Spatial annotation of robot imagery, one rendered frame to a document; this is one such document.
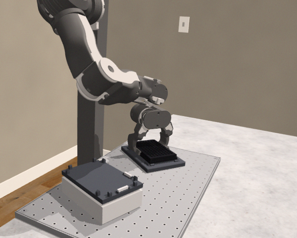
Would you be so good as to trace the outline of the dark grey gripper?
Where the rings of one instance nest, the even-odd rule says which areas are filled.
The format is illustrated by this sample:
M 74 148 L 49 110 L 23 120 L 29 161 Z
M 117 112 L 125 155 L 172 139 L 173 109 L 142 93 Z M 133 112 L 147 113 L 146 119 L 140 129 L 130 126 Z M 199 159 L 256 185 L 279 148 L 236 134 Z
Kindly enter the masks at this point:
M 137 141 L 142 140 L 143 137 L 146 136 L 148 132 L 147 129 L 159 128 L 161 128 L 161 132 L 160 140 L 158 142 L 169 149 L 167 145 L 169 143 L 169 136 L 172 135 L 173 131 L 171 114 L 169 111 L 156 105 L 146 106 L 143 104 L 136 104 L 130 111 L 130 117 L 137 123 L 134 128 L 135 132 L 129 134 L 127 139 L 128 146 L 132 151 L 140 155 L 141 151 L 136 148 Z

